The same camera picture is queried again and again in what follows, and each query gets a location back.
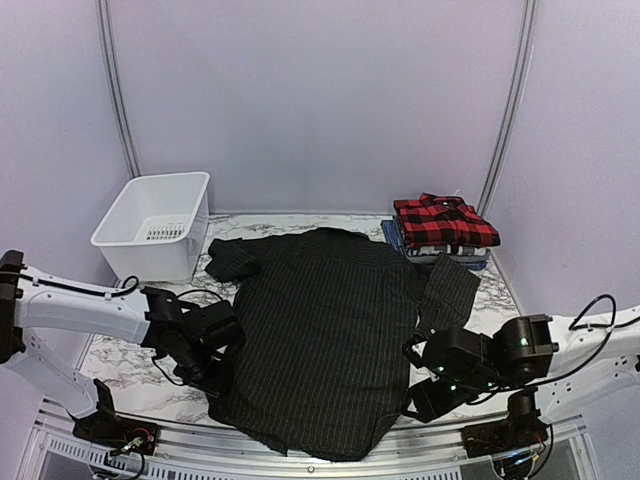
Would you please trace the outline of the black pinstripe long sleeve shirt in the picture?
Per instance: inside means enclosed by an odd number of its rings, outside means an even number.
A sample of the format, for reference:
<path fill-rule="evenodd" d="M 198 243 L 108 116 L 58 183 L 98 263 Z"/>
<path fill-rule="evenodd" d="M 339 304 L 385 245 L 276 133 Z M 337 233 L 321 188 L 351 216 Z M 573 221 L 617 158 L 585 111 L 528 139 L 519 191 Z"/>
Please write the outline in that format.
<path fill-rule="evenodd" d="M 418 269 L 390 245 L 317 228 L 214 240 L 207 273 L 234 282 L 246 343 L 209 416 L 286 453 L 364 458 L 401 414 L 403 345 L 465 324 L 477 275 L 441 258 Z"/>

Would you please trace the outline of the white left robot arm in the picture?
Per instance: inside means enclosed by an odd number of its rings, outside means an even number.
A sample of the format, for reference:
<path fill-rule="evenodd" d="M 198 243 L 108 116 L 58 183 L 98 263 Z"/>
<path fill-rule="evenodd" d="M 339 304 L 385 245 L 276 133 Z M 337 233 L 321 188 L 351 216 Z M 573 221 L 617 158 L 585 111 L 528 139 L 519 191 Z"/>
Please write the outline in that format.
<path fill-rule="evenodd" d="M 135 277 L 121 289 L 72 282 L 23 262 L 16 250 L 1 258 L 1 365 L 57 401 L 106 445 L 125 438 L 109 388 L 62 362 L 35 334 L 57 329 L 109 336 L 170 357 L 188 387 L 211 398 L 230 388 L 246 335 L 226 300 L 201 307 Z"/>

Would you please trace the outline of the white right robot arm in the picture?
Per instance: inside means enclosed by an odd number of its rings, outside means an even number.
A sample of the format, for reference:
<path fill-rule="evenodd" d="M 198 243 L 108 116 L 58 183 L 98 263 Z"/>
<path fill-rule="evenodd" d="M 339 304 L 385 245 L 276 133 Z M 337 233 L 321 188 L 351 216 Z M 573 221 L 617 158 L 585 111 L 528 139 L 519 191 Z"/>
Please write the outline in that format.
<path fill-rule="evenodd" d="M 576 318 L 513 318 L 491 335 L 464 327 L 434 333 L 421 352 L 407 348 L 426 379 L 409 388 L 403 413 L 429 423 L 480 397 L 530 394 L 553 423 L 639 380 L 639 310 Z"/>

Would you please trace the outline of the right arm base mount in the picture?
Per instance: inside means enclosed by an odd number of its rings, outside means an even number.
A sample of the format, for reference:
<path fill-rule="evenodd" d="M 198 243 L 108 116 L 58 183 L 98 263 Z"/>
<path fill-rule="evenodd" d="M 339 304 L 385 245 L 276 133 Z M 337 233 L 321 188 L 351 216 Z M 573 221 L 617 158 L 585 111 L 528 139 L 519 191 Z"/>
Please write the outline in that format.
<path fill-rule="evenodd" d="M 548 426 L 539 420 L 498 420 L 462 429 L 463 447 L 469 458 L 517 450 L 546 441 Z"/>

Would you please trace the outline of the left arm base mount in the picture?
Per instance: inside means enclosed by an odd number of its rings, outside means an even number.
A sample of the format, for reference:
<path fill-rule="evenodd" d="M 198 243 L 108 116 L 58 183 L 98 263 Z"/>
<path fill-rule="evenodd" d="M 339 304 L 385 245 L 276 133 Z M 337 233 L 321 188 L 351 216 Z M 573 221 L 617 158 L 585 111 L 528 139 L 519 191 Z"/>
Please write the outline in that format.
<path fill-rule="evenodd" d="M 135 450 L 143 455 L 152 455 L 160 433 L 158 424 L 128 417 L 72 420 L 72 434 L 76 438 L 109 447 L 116 453 Z"/>

